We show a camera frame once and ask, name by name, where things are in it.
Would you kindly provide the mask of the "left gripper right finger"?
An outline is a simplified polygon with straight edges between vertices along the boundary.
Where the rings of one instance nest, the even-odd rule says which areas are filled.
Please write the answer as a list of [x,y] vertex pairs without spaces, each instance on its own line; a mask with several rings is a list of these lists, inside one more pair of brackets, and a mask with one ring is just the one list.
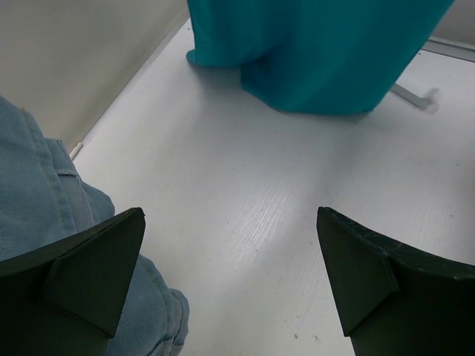
[[316,229],[356,355],[473,355],[474,266],[439,257],[320,207]]

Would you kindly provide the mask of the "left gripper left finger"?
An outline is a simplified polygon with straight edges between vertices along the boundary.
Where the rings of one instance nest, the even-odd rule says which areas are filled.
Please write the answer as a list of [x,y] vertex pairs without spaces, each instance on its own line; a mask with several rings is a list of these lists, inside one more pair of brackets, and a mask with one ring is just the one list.
[[145,233],[141,208],[1,262],[2,355],[104,355]]

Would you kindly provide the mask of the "teal t shirt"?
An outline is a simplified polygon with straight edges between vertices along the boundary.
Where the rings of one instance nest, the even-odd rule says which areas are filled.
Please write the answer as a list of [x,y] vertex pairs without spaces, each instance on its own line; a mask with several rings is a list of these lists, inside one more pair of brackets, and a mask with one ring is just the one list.
[[188,3],[201,67],[239,67],[280,111],[371,112],[450,8],[446,0],[200,0]]

